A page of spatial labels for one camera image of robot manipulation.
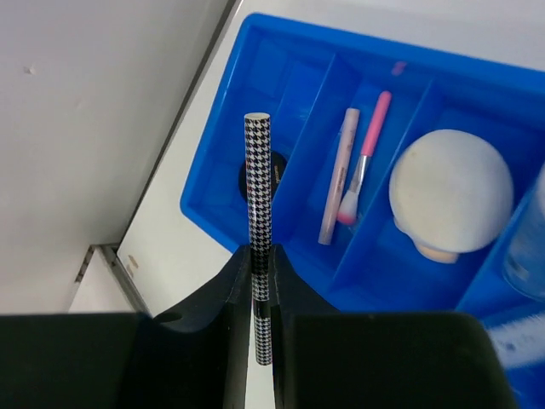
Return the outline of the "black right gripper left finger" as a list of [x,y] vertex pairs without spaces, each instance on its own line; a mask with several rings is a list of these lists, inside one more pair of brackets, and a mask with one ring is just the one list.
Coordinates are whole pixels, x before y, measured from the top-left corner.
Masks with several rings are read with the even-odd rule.
[[4,408],[242,408],[250,250],[157,316],[4,315]]

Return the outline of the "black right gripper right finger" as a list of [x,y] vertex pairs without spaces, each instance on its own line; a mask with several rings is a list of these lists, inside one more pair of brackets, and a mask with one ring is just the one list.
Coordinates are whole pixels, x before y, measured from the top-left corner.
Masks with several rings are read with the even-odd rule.
[[343,313],[269,256],[278,408],[514,408],[485,328],[473,316]]

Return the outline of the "pink makeup brush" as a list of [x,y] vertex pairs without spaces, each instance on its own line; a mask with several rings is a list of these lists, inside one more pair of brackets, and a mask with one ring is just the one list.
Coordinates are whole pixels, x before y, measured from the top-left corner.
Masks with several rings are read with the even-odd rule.
[[359,195],[363,186],[364,178],[370,164],[376,143],[382,131],[382,126],[387,115],[387,110],[390,106],[392,94],[390,91],[380,93],[377,103],[372,113],[369,126],[367,128],[364,141],[360,150],[359,160],[353,172],[353,178],[350,186],[337,212],[337,221],[341,224],[351,226],[357,219],[357,208],[359,203]]

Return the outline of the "beige makeup sponge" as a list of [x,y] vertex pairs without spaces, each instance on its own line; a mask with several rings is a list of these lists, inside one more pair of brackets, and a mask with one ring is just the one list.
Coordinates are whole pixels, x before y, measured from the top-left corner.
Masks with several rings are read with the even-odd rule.
[[453,264],[453,263],[456,263],[456,261],[458,260],[460,256],[459,253],[450,252],[450,251],[441,251],[441,250],[437,250],[432,247],[423,245],[417,242],[415,239],[413,239],[409,235],[408,231],[404,228],[402,223],[399,222],[396,218],[393,218],[393,222],[396,228],[400,232],[402,232],[403,234],[405,234],[406,236],[410,238],[410,240],[412,241],[412,244],[416,247],[418,252],[422,254],[424,257],[426,257],[427,259],[434,262],[444,263],[444,264]]

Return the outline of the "pale pink lipstick tube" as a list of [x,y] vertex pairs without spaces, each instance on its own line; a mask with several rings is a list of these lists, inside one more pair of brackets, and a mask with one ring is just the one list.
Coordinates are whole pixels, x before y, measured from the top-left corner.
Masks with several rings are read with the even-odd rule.
[[346,180],[347,167],[352,154],[353,141],[359,123],[360,110],[348,108],[341,126],[340,140],[336,152],[336,160],[330,179],[330,187],[327,195],[318,242],[321,245],[329,245],[336,224],[341,196]]

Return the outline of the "small clear bottle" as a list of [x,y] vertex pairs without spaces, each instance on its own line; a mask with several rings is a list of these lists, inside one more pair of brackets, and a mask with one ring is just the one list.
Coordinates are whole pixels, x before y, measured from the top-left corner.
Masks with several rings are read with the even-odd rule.
[[544,361],[544,312],[493,325],[487,333],[502,365],[507,369]]

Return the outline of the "black round compact jar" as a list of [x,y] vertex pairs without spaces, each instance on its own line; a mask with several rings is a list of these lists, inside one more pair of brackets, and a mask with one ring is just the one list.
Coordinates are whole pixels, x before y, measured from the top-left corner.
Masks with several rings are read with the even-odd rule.
[[[277,151],[272,151],[271,153],[271,188],[272,196],[275,195],[278,185],[280,184],[281,178],[284,174],[286,165],[288,161],[285,156]],[[247,180],[246,180],[246,163],[242,163],[238,172],[238,189],[241,194],[241,197],[245,202],[248,202],[247,194]]]

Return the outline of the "white round powder puff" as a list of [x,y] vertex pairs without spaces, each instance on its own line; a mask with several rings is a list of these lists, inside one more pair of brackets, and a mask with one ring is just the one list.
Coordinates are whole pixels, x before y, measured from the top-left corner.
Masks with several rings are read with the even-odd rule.
[[389,202],[397,227],[435,251],[468,253],[507,225],[514,185],[502,155],[460,130],[434,130],[410,144],[394,165]]

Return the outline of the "black white checkered eyeliner pen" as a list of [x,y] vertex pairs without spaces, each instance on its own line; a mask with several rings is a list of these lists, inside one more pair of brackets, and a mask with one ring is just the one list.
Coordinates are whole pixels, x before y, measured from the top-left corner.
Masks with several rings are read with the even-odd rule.
[[272,242],[270,115],[244,115],[245,169],[248,200],[255,359],[273,362],[269,308],[268,258]]

